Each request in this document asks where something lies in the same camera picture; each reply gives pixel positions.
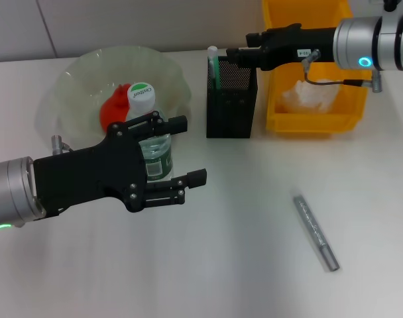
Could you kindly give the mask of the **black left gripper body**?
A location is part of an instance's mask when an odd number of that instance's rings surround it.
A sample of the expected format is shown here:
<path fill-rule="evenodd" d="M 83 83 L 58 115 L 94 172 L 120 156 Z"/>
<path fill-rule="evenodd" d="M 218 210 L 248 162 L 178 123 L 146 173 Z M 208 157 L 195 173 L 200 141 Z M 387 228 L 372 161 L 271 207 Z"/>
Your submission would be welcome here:
<path fill-rule="evenodd" d="M 139 142 L 146 138 L 147 122 L 117 123 L 95 146 L 35 160 L 36 194 L 47 217 L 105 197 L 142 211 L 147 177 Z"/>

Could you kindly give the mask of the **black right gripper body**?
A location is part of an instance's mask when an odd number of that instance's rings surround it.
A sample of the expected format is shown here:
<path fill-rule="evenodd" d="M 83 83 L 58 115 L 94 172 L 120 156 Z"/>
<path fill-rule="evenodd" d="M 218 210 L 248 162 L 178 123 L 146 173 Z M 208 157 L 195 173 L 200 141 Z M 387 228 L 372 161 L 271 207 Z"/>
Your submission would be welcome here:
<path fill-rule="evenodd" d="M 270 71 L 281 65 L 300 62 L 304 50 L 318 50 L 318 62 L 334 62 L 333 40 L 336 28 L 303 29 L 300 23 L 270 28 L 259 34 L 258 68 Z"/>

